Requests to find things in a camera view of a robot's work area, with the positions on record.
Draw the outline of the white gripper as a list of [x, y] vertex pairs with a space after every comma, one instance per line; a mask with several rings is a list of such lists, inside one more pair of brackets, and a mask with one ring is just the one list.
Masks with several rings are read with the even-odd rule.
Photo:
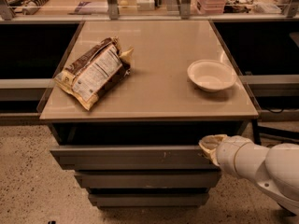
[[227, 137], [226, 134], [208, 135], [199, 141], [199, 147], [203, 150], [204, 157], [220, 166], [223, 172], [238, 177], [235, 168], [237, 152], [246, 144], [251, 144], [248, 138], [236, 135]]

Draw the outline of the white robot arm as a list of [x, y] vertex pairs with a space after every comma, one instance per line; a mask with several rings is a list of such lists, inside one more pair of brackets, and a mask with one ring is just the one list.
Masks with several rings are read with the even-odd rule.
[[263, 147], [250, 139], [226, 134], [199, 141], [205, 157], [226, 174], [244, 178], [287, 210], [299, 214], [299, 146]]

